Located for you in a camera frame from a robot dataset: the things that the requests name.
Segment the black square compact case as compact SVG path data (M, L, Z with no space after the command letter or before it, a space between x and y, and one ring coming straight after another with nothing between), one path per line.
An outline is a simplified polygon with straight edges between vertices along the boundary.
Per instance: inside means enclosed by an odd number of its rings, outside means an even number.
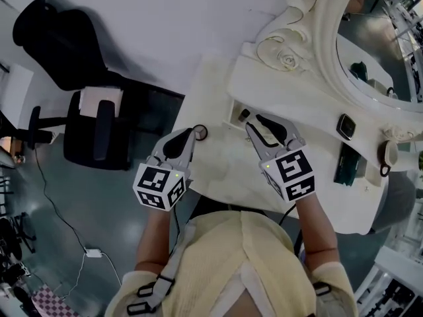
M347 141L351 141L355 133L356 123L347 114L342 114L336 125L336 131Z

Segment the teal rectangular box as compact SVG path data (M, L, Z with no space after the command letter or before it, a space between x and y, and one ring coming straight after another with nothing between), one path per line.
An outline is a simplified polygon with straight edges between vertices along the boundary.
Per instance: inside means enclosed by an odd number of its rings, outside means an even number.
M351 186L354 183L361 154L343 143L334 175L334 183Z

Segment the person's left forearm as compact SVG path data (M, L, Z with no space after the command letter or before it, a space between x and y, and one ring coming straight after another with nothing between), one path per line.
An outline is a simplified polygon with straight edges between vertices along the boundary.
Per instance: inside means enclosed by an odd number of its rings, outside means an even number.
M171 212L151 209L139 241L135 271L160 274L169 260Z

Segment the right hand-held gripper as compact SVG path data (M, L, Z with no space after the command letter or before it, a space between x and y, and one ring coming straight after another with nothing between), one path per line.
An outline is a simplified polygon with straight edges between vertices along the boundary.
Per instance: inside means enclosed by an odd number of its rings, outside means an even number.
M315 192L315 175L307 159L308 148L294 124L272 114L258 114L257 120L279 143L268 143L257 128L247 122L247 134L259 158L267 182L287 203Z

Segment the black office chair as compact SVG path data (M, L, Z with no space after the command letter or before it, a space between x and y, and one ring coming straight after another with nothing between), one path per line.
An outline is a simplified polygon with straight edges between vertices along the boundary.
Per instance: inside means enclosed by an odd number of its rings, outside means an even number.
M162 127L138 126L138 109L150 92L181 95L129 79L107 68L87 13L57 11L46 0L34 0L18 16L13 41L22 47L64 91L73 93L65 117L41 118L33 108L26 141L29 149L46 143L51 127L64 126L63 155L75 164L103 170L128 170L133 131L160 135Z

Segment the person's right forearm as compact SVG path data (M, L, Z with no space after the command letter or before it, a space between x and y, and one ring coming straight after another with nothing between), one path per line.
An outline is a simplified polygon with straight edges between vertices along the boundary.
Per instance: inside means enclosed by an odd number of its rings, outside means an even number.
M296 201L305 247L305 264L310 271L323 264L339 262L336 233L316 194Z

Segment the black blue hip device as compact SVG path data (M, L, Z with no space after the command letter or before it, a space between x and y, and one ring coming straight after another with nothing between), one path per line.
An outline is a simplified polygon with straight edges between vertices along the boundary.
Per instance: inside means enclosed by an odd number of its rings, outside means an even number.
M293 245L295 256L302 262L305 261L305 246L303 243L302 230L299 231L295 243Z

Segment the white drawer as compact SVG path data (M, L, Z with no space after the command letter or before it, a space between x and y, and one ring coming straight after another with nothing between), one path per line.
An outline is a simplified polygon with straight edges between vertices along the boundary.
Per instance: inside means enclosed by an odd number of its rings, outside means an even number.
M248 109L250 111L250 116L244 121L239 121L239 115L244 110ZM245 124L250 122L257 128L261 126L260 122L257 120L256 115L258 114L258 110L239 102L238 100L231 99L229 103L229 110L228 114L224 117L223 122L228 124L230 127L239 129L241 131L245 131Z
M342 184L337 184L337 186L342 186L347 190L356 190L367 192L371 189L379 189L383 186L383 178L379 174L379 169L374 167L370 162L368 162L363 156L358 163L358 168L356 172L356 177L354 183L351 186L345 186Z

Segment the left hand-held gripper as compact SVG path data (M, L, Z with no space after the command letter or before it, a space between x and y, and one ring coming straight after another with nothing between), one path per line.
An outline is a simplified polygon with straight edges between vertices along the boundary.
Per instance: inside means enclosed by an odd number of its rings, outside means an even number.
M160 138L138 167L133 191L141 205L170 211L186 193L196 137L191 127Z

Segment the person's pale yellow shirt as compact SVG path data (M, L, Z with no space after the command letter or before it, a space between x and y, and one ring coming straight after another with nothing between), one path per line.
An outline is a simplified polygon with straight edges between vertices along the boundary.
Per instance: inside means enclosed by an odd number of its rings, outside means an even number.
M192 219L162 274L125 274L105 317L141 317L154 285L163 292L152 304L159 317L224 317L238 302L262 317L358 317L341 263L307 270L286 232L248 211Z

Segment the person's black trousers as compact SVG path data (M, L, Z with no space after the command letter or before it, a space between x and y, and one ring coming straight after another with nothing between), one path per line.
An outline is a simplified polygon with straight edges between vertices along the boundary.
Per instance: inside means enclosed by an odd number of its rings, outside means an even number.
M253 209L253 208L241 207L241 206L233 205L233 204L222 203L222 202L210 199L206 196L201 196L190 216L190 219L193 219L200 215L207 215L209 213L214 213L217 211L248 211L248 212L258 213L258 214L266 216L265 212L259 209Z

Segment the pink checkered cloth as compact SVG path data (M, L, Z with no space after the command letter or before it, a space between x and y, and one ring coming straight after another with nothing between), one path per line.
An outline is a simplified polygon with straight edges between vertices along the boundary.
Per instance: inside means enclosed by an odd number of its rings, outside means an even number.
M31 300L42 317L81 317L66 305L47 285L42 285L31 296Z

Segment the white ornate dressing table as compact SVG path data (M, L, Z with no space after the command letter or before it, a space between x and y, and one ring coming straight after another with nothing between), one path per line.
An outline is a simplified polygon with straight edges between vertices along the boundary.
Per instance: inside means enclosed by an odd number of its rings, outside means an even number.
M316 191L335 230L341 234L367 234L375 218L391 172L418 169L418 154L400 152L383 186L370 191L347 190L333 182L342 143L349 145L374 167L380 168L377 149L386 140L423 140L423 114L392 108L362 108L329 90L311 71L277 71L254 54L246 42L235 61L204 57L177 117L175 127L202 124L208 136L198 143L192 161L192 189L216 201L283 212L289 203L278 197L261 174L259 159L246 131L224 123L233 98L258 110L293 122L306 140L315 171ZM362 60L380 81L387 81L374 59L357 45L338 36L340 60ZM336 131L347 114L356 123L351 141Z

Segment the oval white-framed mirror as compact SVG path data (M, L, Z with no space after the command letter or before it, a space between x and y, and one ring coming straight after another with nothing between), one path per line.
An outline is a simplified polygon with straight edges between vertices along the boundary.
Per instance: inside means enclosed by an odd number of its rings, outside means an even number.
M340 60L338 28L348 0L286 0L287 9L257 35L254 54L277 71L311 71L329 90L362 108L423 114L423 102L383 96L355 78Z

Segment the cream brown-handled mug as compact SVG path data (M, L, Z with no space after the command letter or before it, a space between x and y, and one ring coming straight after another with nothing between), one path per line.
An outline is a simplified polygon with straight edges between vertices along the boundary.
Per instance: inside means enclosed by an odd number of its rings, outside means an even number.
M392 140L386 140L377 149L377 158L380 163L379 173L381 177L387 177L392 167L398 161L398 147Z

